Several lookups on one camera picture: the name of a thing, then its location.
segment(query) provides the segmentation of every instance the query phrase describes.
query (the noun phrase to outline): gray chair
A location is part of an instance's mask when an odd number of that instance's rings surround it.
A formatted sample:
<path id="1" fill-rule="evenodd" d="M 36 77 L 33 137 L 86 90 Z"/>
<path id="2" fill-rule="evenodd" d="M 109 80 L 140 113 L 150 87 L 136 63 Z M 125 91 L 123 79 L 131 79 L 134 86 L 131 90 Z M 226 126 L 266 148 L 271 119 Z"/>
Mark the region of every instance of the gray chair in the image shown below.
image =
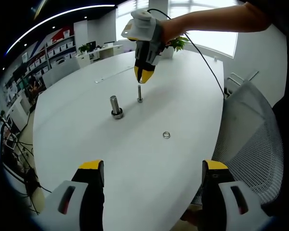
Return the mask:
<path id="1" fill-rule="evenodd" d="M 235 180 L 247 184 L 262 206 L 280 192 L 283 145 L 270 104 L 249 81 L 224 101 L 212 160 L 226 164 Z M 192 204 L 202 205 L 200 188 Z"/>
<path id="2" fill-rule="evenodd" d="M 59 80 L 63 79 L 65 76 L 79 70 L 79 64 L 75 57 L 65 60 L 63 63 L 54 66 L 48 72 L 43 75 L 43 81 L 46 88 L 55 84 Z"/>

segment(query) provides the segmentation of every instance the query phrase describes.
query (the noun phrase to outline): hand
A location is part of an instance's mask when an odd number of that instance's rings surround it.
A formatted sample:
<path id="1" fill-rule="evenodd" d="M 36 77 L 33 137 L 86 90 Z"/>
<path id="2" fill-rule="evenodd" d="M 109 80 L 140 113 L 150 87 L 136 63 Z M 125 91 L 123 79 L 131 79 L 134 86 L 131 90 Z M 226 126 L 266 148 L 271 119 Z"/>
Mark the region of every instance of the hand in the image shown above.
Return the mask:
<path id="1" fill-rule="evenodd" d="M 174 18 L 170 20 L 161 21 L 163 32 L 162 32 L 162 41 L 166 44 L 185 32 L 183 24 L 180 21 L 180 18 Z"/>

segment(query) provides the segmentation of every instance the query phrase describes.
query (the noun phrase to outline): metal bolt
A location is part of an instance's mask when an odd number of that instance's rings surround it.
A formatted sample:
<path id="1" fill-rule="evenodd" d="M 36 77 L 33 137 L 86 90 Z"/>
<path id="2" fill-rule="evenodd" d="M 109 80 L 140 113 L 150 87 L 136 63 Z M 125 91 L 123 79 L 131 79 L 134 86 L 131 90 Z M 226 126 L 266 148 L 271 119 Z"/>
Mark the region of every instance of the metal bolt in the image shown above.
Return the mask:
<path id="1" fill-rule="evenodd" d="M 118 100 L 115 95 L 110 97 L 110 103 L 112 107 L 111 115 L 114 119 L 121 119 L 124 114 L 122 108 L 119 108 Z"/>
<path id="2" fill-rule="evenodd" d="M 143 102 L 143 99 L 141 98 L 141 86 L 140 85 L 138 85 L 138 99 L 137 99 L 137 101 L 139 103 Z"/>
<path id="3" fill-rule="evenodd" d="M 120 113 L 120 108 L 119 108 L 119 105 L 118 105 L 117 97 L 115 95 L 110 97 L 110 103 L 111 103 L 112 111 L 114 112 L 114 114 L 115 115 L 119 114 Z"/>

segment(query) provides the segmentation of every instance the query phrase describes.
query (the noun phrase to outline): window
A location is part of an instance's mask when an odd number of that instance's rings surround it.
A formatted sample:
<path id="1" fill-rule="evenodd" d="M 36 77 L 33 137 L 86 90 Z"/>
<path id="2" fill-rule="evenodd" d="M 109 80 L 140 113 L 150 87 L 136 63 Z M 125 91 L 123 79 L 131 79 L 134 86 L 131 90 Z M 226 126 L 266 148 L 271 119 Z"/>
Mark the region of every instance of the window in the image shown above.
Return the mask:
<path id="1" fill-rule="evenodd" d="M 117 41 L 125 40 L 121 33 L 126 24 L 133 18 L 131 12 L 135 10 L 147 10 L 149 0 L 129 0 L 118 6 L 116 18 L 116 36 Z"/>
<path id="2" fill-rule="evenodd" d="M 168 14 L 175 18 L 194 11 L 237 5 L 236 0 L 169 0 Z M 189 31 L 188 36 L 196 45 L 234 57 L 236 32 Z"/>

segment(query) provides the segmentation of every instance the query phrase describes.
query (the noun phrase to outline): office desk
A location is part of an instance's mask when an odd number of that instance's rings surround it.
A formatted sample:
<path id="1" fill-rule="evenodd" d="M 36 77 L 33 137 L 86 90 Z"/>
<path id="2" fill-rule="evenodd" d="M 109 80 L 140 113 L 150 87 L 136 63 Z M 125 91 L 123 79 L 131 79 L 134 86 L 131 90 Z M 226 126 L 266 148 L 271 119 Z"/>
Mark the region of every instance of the office desk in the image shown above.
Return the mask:
<path id="1" fill-rule="evenodd" d="M 40 95 L 35 164 L 41 185 L 54 190 L 83 162 L 103 159 L 104 230 L 167 231 L 201 185 L 202 160 L 213 155 L 223 97 L 200 55 L 180 51 L 159 62 L 138 103 L 134 55 L 89 65 Z M 223 88 L 223 63 L 206 58 Z M 111 116 L 112 95 L 124 111 L 121 120 Z"/>
<path id="2" fill-rule="evenodd" d="M 94 59 L 93 59 L 94 61 L 97 59 L 106 59 L 106 58 L 109 58 L 118 54 L 122 54 L 122 53 L 123 53 L 123 45 L 115 45 L 115 46 L 97 49 L 92 52 L 88 52 L 87 54 L 77 55 L 76 58 L 78 60 L 80 67 L 83 68 L 91 64 L 91 61 L 90 61 L 91 54 L 94 54 Z"/>

